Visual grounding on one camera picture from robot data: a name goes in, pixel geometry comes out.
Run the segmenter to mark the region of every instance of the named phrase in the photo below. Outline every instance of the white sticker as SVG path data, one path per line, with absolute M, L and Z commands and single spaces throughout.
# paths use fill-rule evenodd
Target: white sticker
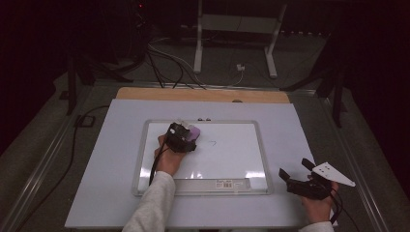
M 232 180 L 217 180 L 216 188 L 217 189 L 233 189 L 233 181 Z

